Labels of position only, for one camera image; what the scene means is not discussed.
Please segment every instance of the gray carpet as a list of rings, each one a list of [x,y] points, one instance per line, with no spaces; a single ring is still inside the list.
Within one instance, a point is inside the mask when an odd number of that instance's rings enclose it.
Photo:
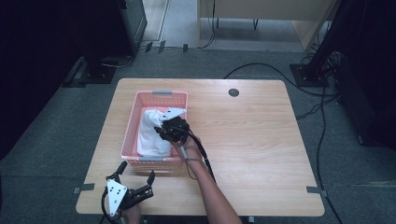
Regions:
[[[182,49],[165,49],[158,53],[153,49],[148,53],[140,51],[133,63],[119,68],[112,84],[60,88],[0,162],[3,185],[0,223],[99,223],[99,215],[76,212],[78,195],[72,190],[84,181],[121,78],[223,78],[240,65],[268,63],[292,79],[289,64],[299,63],[304,56],[292,52],[216,49],[189,49],[187,53]],[[229,78],[284,80],[296,115],[320,102],[319,97],[299,91],[276,71],[262,65],[245,67]],[[318,88],[308,90],[321,92]],[[377,182],[396,180],[396,151],[361,147],[342,105],[336,102],[325,105],[325,114],[327,129],[320,151],[320,171],[340,218],[344,223],[394,223],[394,182]],[[300,119],[298,124],[317,175],[321,115]],[[256,217],[256,223],[336,223],[329,205],[325,200],[323,203],[326,212],[322,217]],[[183,218],[170,219],[170,223],[177,223]]]

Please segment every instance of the electrical cable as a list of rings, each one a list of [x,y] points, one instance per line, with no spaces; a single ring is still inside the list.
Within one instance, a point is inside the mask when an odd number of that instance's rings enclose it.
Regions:
[[[206,0],[206,11],[208,12],[209,9],[207,7],[207,0]],[[212,24],[210,24],[210,18],[207,18],[207,22],[212,30],[212,36],[210,36],[208,42],[203,47],[198,47],[198,49],[205,49],[209,47],[213,41],[215,40],[216,31],[215,31],[215,11],[216,11],[216,0],[213,0],[213,7],[212,7]]]
[[[320,104],[320,111],[321,111],[321,115],[322,115],[323,129],[322,129],[322,133],[321,133],[321,136],[320,136],[320,139],[319,139],[319,142],[318,142],[318,147],[317,147],[317,173],[318,173],[318,182],[319,182],[321,191],[326,191],[324,186],[323,186],[323,182],[322,182],[322,178],[321,178],[321,174],[320,174],[320,165],[319,165],[319,162],[320,162],[320,159],[319,159],[320,147],[321,147],[321,144],[323,142],[324,135],[326,133],[326,125],[327,125],[326,124],[326,117],[325,117],[325,114],[324,114],[324,108],[323,108],[325,91],[326,91],[326,87],[323,87],[323,93],[322,93],[321,104]],[[340,224],[342,224],[343,222],[342,222],[341,218],[338,216],[338,213],[335,210],[334,206],[332,205],[332,201],[330,200],[329,195],[326,195],[325,198],[326,198],[326,201],[328,202],[330,208],[332,209],[332,212],[334,213],[335,217],[337,218],[338,222]]]
[[[305,119],[305,118],[308,117],[309,115],[313,115],[313,114],[317,113],[317,112],[320,110],[320,106],[321,106],[322,104],[325,104],[325,105],[326,105],[326,104],[332,102],[333,100],[337,99],[337,97],[338,97],[338,95],[334,95],[333,98],[331,98],[331,99],[329,99],[329,100],[326,100],[326,101],[324,101],[323,103],[319,103],[319,104],[317,104],[317,105],[314,105],[310,111],[306,112],[306,113],[303,114],[303,115],[296,116],[296,119]]]
[[[189,159],[189,158],[187,158],[187,159],[186,159],[186,164],[188,164],[189,161],[198,161],[198,162],[200,162],[202,165],[204,165],[204,166],[206,167],[206,170],[208,170],[206,164],[205,164],[203,161],[200,161],[200,160],[197,160],[197,159]],[[189,177],[190,177],[191,179],[197,180],[196,178],[194,178],[194,177],[191,176],[189,166],[187,166],[187,173],[189,173]]]
[[[329,33],[330,27],[332,27],[332,21],[327,21],[326,33],[323,36],[323,40],[326,38],[327,34]]]
[[[318,69],[317,69],[317,74],[318,74],[318,72],[319,72],[319,69],[326,63],[326,60],[329,60],[329,59],[330,59],[330,57],[325,57],[324,59],[322,59],[322,62],[320,63],[320,66],[319,66]],[[319,169],[319,153],[320,153],[320,147],[321,147],[321,144],[322,144],[324,135],[325,135],[325,133],[326,133],[326,118],[325,118],[323,106],[324,106],[325,104],[327,104],[327,103],[333,101],[334,99],[336,99],[337,96],[338,96],[338,93],[336,93],[336,94],[326,94],[326,86],[323,87],[323,92],[322,92],[322,94],[315,93],[315,92],[310,92],[310,91],[306,91],[306,90],[304,90],[304,89],[301,89],[301,88],[298,87],[296,84],[294,84],[293,82],[291,82],[291,80],[289,80],[282,72],[280,72],[278,69],[276,69],[275,67],[273,67],[272,65],[267,64],[267,63],[247,63],[247,64],[244,64],[244,65],[242,65],[242,66],[239,66],[239,67],[235,68],[233,71],[231,71],[229,74],[227,74],[227,76],[225,76],[223,79],[226,79],[227,77],[229,77],[229,76],[230,76],[233,72],[235,72],[236,70],[241,69],[241,68],[243,68],[243,67],[250,66],[250,65],[264,65],[264,66],[268,66],[268,67],[274,69],[275,71],[277,71],[283,78],[285,78],[292,86],[294,86],[294,87],[297,88],[298,90],[303,91],[303,92],[305,92],[305,93],[307,93],[307,94],[310,94],[310,95],[320,96],[320,97],[321,97],[320,104],[318,104],[319,107],[316,107],[316,106],[318,106],[318,105],[315,105],[314,108],[311,109],[309,112],[305,113],[305,114],[301,117],[301,119],[306,118],[306,117],[309,116],[310,114],[316,113],[316,112],[318,111],[318,109],[320,108],[320,110],[321,110],[321,115],[322,115],[322,121],[323,121],[323,131],[322,131],[321,137],[320,137],[319,142],[318,142],[318,147],[317,147],[317,172],[318,172],[318,182],[319,182],[320,188],[322,189],[322,191],[324,191],[325,188],[324,188],[324,186],[323,186],[323,182],[322,182],[321,175],[320,175],[320,169]],[[327,96],[332,96],[332,98],[325,101],[324,98],[327,97]],[[338,222],[339,222],[340,224],[342,224],[343,222],[342,222],[341,218],[338,216],[338,213],[336,212],[334,206],[332,205],[332,202],[331,202],[329,196],[327,195],[325,198],[326,198],[326,201],[328,202],[329,206],[331,207],[331,209],[332,209],[334,215],[336,216]]]
[[[122,215],[122,210],[120,210],[120,214],[116,219],[111,219],[108,214],[107,211],[105,209],[105,197],[107,196],[107,187],[105,187],[105,191],[102,194],[102,200],[101,200],[101,208],[102,208],[102,212],[103,212],[103,216],[99,222],[99,224],[102,224],[104,219],[107,219],[107,221],[111,224],[117,224],[117,220],[119,220],[121,218]]]
[[[209,172],[209,174],[212,176],[213,180],[216,183],[216,178],[215,175],[213,174],[213,170],[212,170],[212,166],[210,165],[210,161],[209,158],[207,157],[206,151],[204,149],[204,146],[202,146],[202,143],[198,140],[198,138],[192,133],[191,129],[189,129],[188,131],[183,130],[181,128],[178,127],[174,127],[174,126],[167,126],[167,128],[171,128],[171,129],[175,129],[178,131],[181,131],[183,133],[186,133],[189,137],[192,138],[192,140],[195,142],[195,144],[198,146],[198,149],[202,155],[202,157],[204,158],[204,163],[205,166],[207,168],[207,171]]]
[[[318,51],[318,49],[315,49],[313,46],[311,46],[311,49],[314,51]]]
[[[304,64],[304,60],[312,60],[314,58],[315,53],[308,53],[305,57],[301,59],[300,64]]]
[[[318,46],[320,46],[319,34],[317,34]]]
[[[107,63],[102,63],[103,66],[106,67],[115,67],[115,68],[122,68],[127,66],[128,64],[130,64],[132,61],[134,60],[134,57],[131,58],[131,60],[129,60],[128,63],[122,64],[122,65],[114,65],[114,64],[107,64]]]
[[[247,67],[247,66],[251,66],[251,65],[264,65],[264,66],[270,67],[270,68],[274,69],[276,72],[278,72],[283,78],[285,78],[293,87],[297,88],[298,90],[303,91],[303,92],[305,92],[307,94],[310,94],[310,95],[321,96],[320,93],[315,93],[315,92],[306,91],[304,89],[301,89],[299,86],[294,84],[290,79],[288,79],[281,71],[279,71],[277,68],[273,67],[272,65],[270,65],[268,63],[247,63],[247,64],[244,64],[244,65],[241,65],[241,66],[235,68],[229,74],[227,74],[227,76],[225,76],[223,79],[227,79],[233,72],[235,72],[235,71],[237,71],[237,70],[239,70],[241,68],[244,68],[244,67]],[[334,95],[335,94],[327,94],[325,96],[334,96]]]

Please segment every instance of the wooden table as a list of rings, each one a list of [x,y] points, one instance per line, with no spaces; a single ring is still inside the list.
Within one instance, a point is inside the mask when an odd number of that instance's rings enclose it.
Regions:
[[[238,89],[232,97],[229,89]],[[120,149],[134,96],[141,90],[181,90],[189,94],[187,121],[201,137],[218,185],[239,216],[323,215],[319,194],[308,193],[316,181],[280,80],[122,79],[108,110],[77,211],[101,214],[105,177],[119,167]],[[147,168],[128,165],[121,182],[146,185]],[[141,203],[146,215],[204,216],[197,183],[186,167],[156,168],[154,197]]]
[[[309,50],[339,0],[216,0],[215,18],[292,21],[304,50]],[[213,0],[197,0],[197,33],[201,18],[212,18]]]

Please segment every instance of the round cable hole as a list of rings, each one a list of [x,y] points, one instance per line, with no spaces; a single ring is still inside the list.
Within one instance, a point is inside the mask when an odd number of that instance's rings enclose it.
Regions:
[[[237,97],[239,95],[239,90],[237,89],[230,89],[228,91],[228,94],[230,94],[232,97]]]

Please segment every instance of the forearm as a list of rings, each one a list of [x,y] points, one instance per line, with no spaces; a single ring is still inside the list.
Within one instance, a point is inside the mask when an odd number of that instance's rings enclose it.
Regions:
[[[209,223],[242,223],[205,166],[198,161],[188,161],[188,165],[198,181]]]
[[[122,217],[127,224],[140,224],[141,211],[139,204],[125,210],[122,213]]]

